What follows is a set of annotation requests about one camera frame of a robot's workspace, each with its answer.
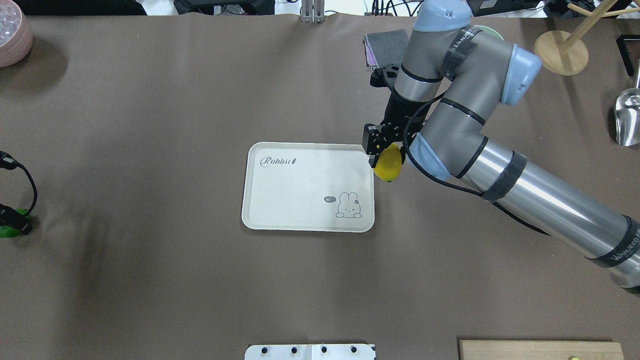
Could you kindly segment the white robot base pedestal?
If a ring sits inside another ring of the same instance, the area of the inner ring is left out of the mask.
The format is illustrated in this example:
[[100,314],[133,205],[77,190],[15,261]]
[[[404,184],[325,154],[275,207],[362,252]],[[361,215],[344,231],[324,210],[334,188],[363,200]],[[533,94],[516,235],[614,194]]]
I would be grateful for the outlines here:
[[245,360],[375,360],[377,351],[366,343],[254,344]]

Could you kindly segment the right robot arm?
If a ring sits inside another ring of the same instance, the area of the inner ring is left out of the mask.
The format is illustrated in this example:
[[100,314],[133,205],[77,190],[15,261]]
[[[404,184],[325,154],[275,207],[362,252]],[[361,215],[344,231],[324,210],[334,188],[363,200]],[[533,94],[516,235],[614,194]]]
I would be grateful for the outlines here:
[[464,0],[427,0],[390,91],[365,126],[373,166],[395,144],[441,188],[467,193],[554,239],[639,296],[639,150],[615,141],[588,71],[557,79],[526,36],[487,34]]

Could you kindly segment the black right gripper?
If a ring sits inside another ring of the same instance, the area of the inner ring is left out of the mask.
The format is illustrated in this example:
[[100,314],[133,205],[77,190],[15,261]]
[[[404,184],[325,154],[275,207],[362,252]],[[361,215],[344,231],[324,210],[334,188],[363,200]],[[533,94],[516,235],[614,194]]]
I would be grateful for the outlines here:
[[366,123],[363,126],[363,150],[368,155],[370,168],[375,168],[380,155],[393,142],[402,142],[403,133],[409,120],[414,118],[409,127],[409,134],[418,132],[425,121],[433,100],[419,102],[407,100],[393,89],[387,102],[382,122],[379,125]]

